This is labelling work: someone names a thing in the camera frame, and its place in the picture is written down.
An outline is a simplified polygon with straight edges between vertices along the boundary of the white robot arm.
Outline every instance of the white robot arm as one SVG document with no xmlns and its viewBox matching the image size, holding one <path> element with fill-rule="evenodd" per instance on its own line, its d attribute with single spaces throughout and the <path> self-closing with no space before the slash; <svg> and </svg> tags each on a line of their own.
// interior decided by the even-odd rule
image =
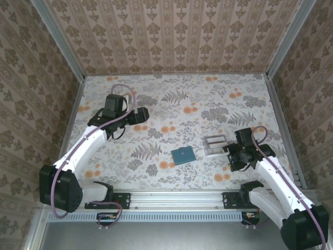
<svg viewBox="0 0 333 250">
<path fill-rule="evenodd" d="M 110 137 L 119 139 L 125 132 L 125 126 L 143 123 L 149 113 L 145 107 L 127 110 L 124 96 L 110 94 L 105 107 L 88 122 L 81 138 L 52 166 L 44 165 L 40 170 L 40 201 L 67 212 L 74 212 L 80 204 L 105 201 L 112 196 L 112 186 L 101 183 L 78 182 L 82 168 Z M 118 129 L 123 132 L 118 138 L 113 134 Z"/>
<path fill-rule="evenodd" d="M 261 209 L 278 226 L 289 249 L 308 249 L 327 242 L 327 210 L 323 206 L 315 206 L 296 187 L 273 150 L 267 144 L 258 145 L 254 131 L 242 129 L 235 135 L 237 143 L 223 147 L 225 152 L 229 152 L 231 171 L 252 166 L 276 196 L 273 197 L 259 181 L 252 181 L 241 185 L 241 203 Z"/>
</svg>

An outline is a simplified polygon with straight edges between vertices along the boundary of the floral tablecloth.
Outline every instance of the floral tablecloth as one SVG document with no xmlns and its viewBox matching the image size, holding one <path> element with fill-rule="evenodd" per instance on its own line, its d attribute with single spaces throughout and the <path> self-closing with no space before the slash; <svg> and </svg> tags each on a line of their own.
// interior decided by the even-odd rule
<svg viewBox="0 0 333 250">
<path fill-rule="evenodd" d="M 242 183 L 263 179 L 252 168 L 231 172 L 226 155 L 206 157 L 202 137 L 223 134 L 233 142 L 236 130 L 260 124 L 268 128 L 266 143 L 291 176 L 261 74 L 87 77 L 70 147 L 104 107 L 116 83 L 133 89 L 137 106 L 147 107 L 150 118 L 127 127 L 119 140 L 110 138 L 87 162 L 81 179 L 103 181 L 116 189 L 238 189 Z M 126 88 L 116 88 L 116 94 L 126 93 Z M 260 140 L 263 131 L 257 137 Z M 197 160 L 175 166 L 171 150 L 185 146 L 192 146 Z"/>
</svg>

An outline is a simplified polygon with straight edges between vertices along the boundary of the black mounting bracket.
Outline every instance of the black mounting bracket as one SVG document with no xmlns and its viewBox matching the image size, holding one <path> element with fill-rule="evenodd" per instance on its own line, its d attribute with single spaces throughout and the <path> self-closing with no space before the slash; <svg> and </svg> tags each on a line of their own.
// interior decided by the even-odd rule
<svg viewBox="0 0 333 250">
<path fill-rule="evenodd" d="M 250 209 L 257 207 L 250 202 L 249 192 L 255 188 L 264 187 L 260 181 L 250 181 L 240 186 L 239 192 L 224 192 L 223 206 L 225 209 Z"/>
<path fill-rule="evenodd" d="M 101 202 L 115 202 L 122 206 L 123 209 L 129 209 L 131 204 L 131 194 L 130 193 L 114 193 L 113 186 L 110 184 L 106 184 L 103 182 L 95 181 L 95 183 L 104 185 L 108 188 L 106 197 Z M 103 209 L 118 209 L 116 205 L 99 205 L 93 203 L 86 203 L 84 205 L 85 209 L 95 209 L 95 210 L 103 210 Z"/>
</svg>

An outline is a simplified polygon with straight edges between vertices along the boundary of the blue square block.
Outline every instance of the blue square block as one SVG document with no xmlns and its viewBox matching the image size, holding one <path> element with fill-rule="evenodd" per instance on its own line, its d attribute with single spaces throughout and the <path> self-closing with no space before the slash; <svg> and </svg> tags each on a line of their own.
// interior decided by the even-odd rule
<svg viewBox="0 0 333 250">
<path fill-rule="evenodd" d="M 172 150 L 171 154 L 175 165 L 189 163 L 190 161 L 196 160 L 196 156 L 194 155 L 191 146 L 180 147 L 179 149 Z"/>
</svg>

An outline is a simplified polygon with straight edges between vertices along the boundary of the patterned wallpaper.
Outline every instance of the patterned wallpaper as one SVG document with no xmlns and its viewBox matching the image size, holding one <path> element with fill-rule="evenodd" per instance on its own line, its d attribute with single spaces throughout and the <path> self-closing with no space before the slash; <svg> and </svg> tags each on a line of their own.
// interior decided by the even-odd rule
<svg viewBox="0 0 333 250">
<path fill-rule="evenodd" d="M 274 75 L 309 188 L 333 210 L 333 1 L 318 0 Z"/>
<path fill-rule="evenodd" d="M 78 83 L 29 1 L 0 1 L 0 249 L 24 244 Z"/>
<path fill-rule="evenodd" d="M 265 71 L 301 0 L 47 0 L 86 75 Z"/>
</svg>

